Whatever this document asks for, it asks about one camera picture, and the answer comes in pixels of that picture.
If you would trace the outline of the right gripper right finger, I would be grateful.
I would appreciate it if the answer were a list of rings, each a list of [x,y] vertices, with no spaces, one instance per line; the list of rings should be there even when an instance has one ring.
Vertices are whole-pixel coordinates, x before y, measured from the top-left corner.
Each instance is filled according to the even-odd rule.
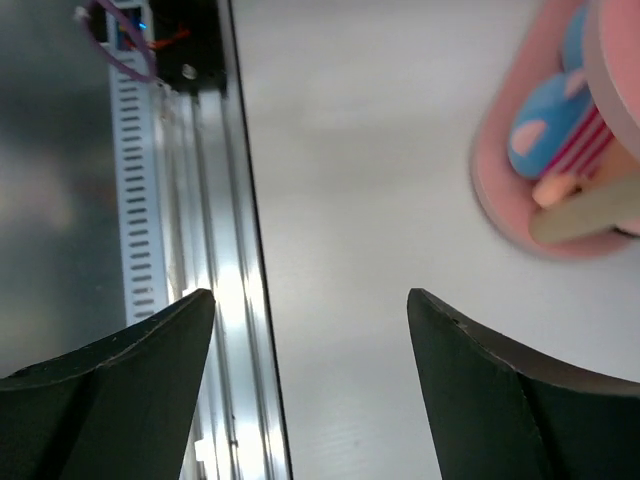
[[[638,478],[638,383],[543,354],[424,289],[407,314],[443,478]]]

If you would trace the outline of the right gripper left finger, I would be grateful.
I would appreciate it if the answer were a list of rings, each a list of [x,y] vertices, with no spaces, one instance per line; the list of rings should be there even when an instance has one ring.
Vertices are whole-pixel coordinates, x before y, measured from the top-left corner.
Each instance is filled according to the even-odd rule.
[[[214,315],[212,292],[198,289],[3,378],[2,478],[178,478]]]

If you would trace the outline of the peach-faced boy plush doll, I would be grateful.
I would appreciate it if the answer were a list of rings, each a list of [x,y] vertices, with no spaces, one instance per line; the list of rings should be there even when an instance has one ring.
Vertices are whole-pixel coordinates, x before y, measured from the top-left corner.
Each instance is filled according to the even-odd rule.
[[[565,73],[583,67],[583,37],[588,14],[586,4],[578,7],[572,14],[561,44],[561,65]]]

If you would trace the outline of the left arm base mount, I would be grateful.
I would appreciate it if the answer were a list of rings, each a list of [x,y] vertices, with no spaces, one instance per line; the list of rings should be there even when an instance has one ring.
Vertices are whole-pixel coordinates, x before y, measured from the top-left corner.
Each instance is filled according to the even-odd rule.
[[[154,0],[152,50],[159,79],[180,93],[226,91],[227,69],[218,3]]]

